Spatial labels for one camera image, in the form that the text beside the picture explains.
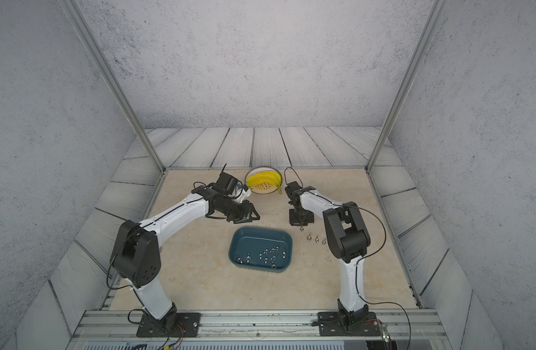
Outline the teal plastic storage box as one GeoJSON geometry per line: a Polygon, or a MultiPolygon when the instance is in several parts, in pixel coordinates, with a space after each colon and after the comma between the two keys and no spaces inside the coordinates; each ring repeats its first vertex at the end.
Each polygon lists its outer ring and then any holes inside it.
{"type": "Polygon", "coordinates": [[[247,226],[235,231],[229,260],[240,268],[284,272],[291,264],[294,242],[283,230],[247,226]]]}

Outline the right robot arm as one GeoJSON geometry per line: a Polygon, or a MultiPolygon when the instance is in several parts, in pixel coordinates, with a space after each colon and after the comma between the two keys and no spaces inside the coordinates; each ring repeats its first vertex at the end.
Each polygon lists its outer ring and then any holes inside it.
{"type": "Polygon", "coordinates": [[[306,226],[320,217],[324,222],[326,242],[339,260],[339,324],[350,330],[363,324],[369,315],[363,287],[363,264],[371,238],[357,204],[338,202],[321,195],[313,187],[292,182],[285,187],[290,210],[290,223],[306,226]]]}

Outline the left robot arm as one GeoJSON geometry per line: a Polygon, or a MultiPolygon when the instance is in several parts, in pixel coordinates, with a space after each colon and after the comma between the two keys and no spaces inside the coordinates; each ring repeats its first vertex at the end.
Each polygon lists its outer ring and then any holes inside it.
{"type": "Polygon", "coordinates": [[[234,224],[251,223],[260,215],[247,199],[246,186],[234,198],[217,185],[199,186],[173,207],[140,222],[127,220],[119,228],[110,267],[126,280],[143,306],[143,320],[167,332],[175,328],[177,309],[159,278],[161,248],[193,221],[220,212],[234,224]]]}

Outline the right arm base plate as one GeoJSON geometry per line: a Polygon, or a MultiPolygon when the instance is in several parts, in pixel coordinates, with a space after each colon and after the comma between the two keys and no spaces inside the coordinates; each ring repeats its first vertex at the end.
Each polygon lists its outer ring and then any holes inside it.
{"type": "Polygon", "coordinates": [[[319,312],[311,326],[318,328],[320,336],[373,336],[382,334],[377,316],[373,312],[344,313],[319,312]]]}

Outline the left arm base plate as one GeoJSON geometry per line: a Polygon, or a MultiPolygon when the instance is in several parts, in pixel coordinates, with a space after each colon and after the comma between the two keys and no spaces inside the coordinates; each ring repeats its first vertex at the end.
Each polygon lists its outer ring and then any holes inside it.
{"type": "Polygon", "coordinates": [[[154,319],[144,312],[136,332],[138,338],[196,338],[201,313],[167,314],[163,319],[154,319]]]}

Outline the aluminium mounting rail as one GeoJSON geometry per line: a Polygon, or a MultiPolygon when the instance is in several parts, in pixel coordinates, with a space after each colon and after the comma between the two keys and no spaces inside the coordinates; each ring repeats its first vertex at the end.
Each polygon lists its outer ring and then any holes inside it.
{"type": "Polygon", "coordinates": [[[158,330],[136,311],[88,311],[75,328],[69,347],[79,349],[89,342],[117,344],[124,349],[147,344],[199,342],[314,343],[316,341],[379,342],[389,349],[450,349],[451,344],[433,309],[380,309],[374,319],[356,328],[339,324],[335,312],[295,311],[195,311],[180,312],[171,330],[158,330]]]}

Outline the right frame post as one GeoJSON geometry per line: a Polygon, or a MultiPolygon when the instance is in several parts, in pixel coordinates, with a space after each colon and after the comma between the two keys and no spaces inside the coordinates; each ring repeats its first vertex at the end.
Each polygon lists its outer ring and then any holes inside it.
{"type": "Polygon", "coordinates": [[[384,119],[379,137],[377,138],[371,156],[368,159],[368,164],[365,167],[365,172],[367,174],[370,174],[373,168],[377,165],[377,161],[384,148],[384,144],[388,139],[396,120],[398,119],[401,108],[414,83],[419,67],[421,66],[422,61],[424,60],[425,55],[428,52],[429,46],[433,39],[433,35],[438,28],[442,16],[444,15],[444,11],[446,9],[447,4],[447,0],[436,0],[433,3],[427,22],[425,23],[421,36],[414,49],[412,58],[409,61],[406,73],[404,74],[403,80],[401,81],[400,87],[397,91],[396,97],[393,100],[387,117],[384,119]]]}

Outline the frame post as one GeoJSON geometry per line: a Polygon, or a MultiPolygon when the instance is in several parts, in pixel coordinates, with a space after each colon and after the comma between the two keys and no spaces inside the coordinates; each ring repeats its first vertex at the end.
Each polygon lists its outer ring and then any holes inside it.
{"type": "Polygon", "coordinates": [[[421,36],[414,49],[412,58],[409,61],[406,73],[404,74],[403,80],[401,81],[400,87],[397,91],[396,97],[393,100],[387,117],[384,119],[379,137],[377,138],[371,156],[368,159],[368,164],[365,167],[365,172],[367,174],[370,174],[373,168],[377,165],[377,161],[384,148],[384,144],[388,139],[396,120],[398,119],[401,108],[414,83],[419,67],[421,66],[422,61],[424,60],[425,55],[428,52],[429,46],[433,39],[433,35],[438,28],[442,16],[444,15],[444,11],[446,9],[447,4],[447,0],[436,0],[433,3],[427,22],[425,23],[421,36]]]}
{"type": "Polygon", "coordinates": [[[82,44],[86,48],[88,54],[96,64],[103,80],[105,81],[108,89],[112,93],[117,104],[121,108],[125,118],[129,122],[139,141],[141,142],[144,150],[148,153],[154,166],[158,169],[160,174],[166,172],[166,166],[158,156],[155,147],[151,143],[147,133],[144,131],[141,121],[137,117],[134,109],[129,103],[126,94],[124,93],[119,81],[116,79],[110,64],[108,63],[103,51],[94,38],[94,35],[87,24],[78,4],[74,0],[61,0],[59,1],[66,16],[70,20],[75,32],[77,33],[82,44]]]}

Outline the left frame post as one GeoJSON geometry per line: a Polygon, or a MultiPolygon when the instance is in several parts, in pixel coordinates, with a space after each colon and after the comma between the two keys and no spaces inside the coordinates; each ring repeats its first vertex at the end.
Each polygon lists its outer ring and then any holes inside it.
{"type": "Polygon", "coordinates": [[[147,133],[144,131],[141,121],[137,117],[134,109],[129,103],[126,94],[124,93],[119,81],[116,79],[110,64],[108,63],[103,51],[94,38],[94,35],[87,24],[78,4],[74,0],[61,0],[59,1],[66,16],[70,20],[75,32],[77,33],[82,44],[86,48],[88,54],[96,64],[103,80],[105,81],[108,89],[112,93],[117,104],[121,108],[125,118],[129,122],[139,141],[141,142],[144,150],[148,153],[154,166],[158,169],[160,174],[166,172],[166,166],[158,156],[155,147],[151,143],[147,133]]]}

